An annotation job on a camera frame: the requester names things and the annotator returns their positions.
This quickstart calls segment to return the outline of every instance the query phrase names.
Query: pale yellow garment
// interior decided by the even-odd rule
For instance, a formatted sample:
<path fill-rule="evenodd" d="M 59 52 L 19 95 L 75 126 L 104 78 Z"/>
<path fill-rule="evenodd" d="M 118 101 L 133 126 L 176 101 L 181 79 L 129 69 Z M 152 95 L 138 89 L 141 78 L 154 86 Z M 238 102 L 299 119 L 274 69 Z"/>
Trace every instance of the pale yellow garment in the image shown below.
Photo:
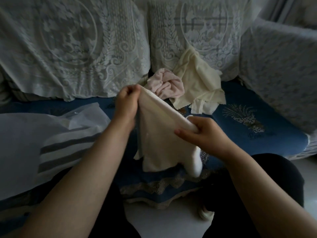
<path fill-rule="evenodd" d="M 212 108 L 215 105 L 217 107 L 218 104 L 226 104 L 224 91 L 221 89 L 222 73 L 209 67 L 193 47 L 183 53 L 173 73 L 182 79 L 185 89 L 183 96 L 171 99 L 176 109 L 193 104 L 195 110 L 201 111 L 208 110 L 209 106 L 215 109 Z"/>

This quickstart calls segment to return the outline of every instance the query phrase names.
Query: person's right arm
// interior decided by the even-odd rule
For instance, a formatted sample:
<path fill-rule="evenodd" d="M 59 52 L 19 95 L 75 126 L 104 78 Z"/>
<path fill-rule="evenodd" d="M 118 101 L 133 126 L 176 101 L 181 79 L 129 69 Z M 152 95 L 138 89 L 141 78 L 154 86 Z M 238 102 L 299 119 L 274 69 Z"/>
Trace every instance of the person's right arm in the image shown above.
<path fill-rule="evenodd" d="M 317 221 L 281 189 L 261 166 L 210 118 L 189 117 L 199 133 L 175 134 L 221 159 L 262 237 L 317 237 Z"/>

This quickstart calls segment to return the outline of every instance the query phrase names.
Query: person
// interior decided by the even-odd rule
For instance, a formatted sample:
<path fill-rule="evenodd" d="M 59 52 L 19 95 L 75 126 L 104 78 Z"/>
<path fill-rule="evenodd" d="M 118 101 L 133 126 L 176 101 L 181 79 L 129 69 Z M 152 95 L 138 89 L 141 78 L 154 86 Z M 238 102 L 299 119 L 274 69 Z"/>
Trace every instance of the person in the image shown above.
<path fill-rule="evenodd" d="M 119 190 L 112 184 L 135 125 L 139 94 L 138 85 L 119 92 L 108 127 L 81 162 L 60 177 L 26 221 L 20 237 L 140 237 L 126 220 Z M 199 133 L 177 129 L 175 134 L 221 159 L 227 169 L 227 174 L 204 187 L 205 207 L 215 211 L 204 237 L 317 237 L 317 221 L 299 204 L 303 203 L 303 180 L 291 162 L 275 155 L 254 159 L 212 119 L 189 120 Z"/>

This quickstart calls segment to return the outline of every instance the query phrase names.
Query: pink cloth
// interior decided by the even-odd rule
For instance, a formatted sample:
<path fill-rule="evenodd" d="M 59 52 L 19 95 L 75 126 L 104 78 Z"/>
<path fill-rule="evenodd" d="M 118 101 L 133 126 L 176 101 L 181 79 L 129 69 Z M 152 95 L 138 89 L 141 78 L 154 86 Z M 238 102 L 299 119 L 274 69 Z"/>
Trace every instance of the pink cloth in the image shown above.
<path fill-rule="evenodd" d="M 184 95 L 182 80 L 166 68 L 160 68 L 147 80 L 146 88 L 160 99 L 179 98 Z"/>

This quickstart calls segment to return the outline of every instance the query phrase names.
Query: white floor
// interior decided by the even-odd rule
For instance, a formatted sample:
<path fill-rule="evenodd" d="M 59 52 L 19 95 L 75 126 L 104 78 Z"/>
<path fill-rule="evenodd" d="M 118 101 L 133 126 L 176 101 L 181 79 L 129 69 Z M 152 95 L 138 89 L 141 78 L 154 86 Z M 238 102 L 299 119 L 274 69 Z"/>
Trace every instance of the white floor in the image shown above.
<path fill-rule="evenodd" d="M 294 160 L 305 179 L 305 209 L 317 219 L 317 158 Z M 180 198 L 165 210 L 144 203 L 125 204 L 128 220 L 142 238 L 201 238 L 210 226 L 197 215 L 195 195 Z"/>

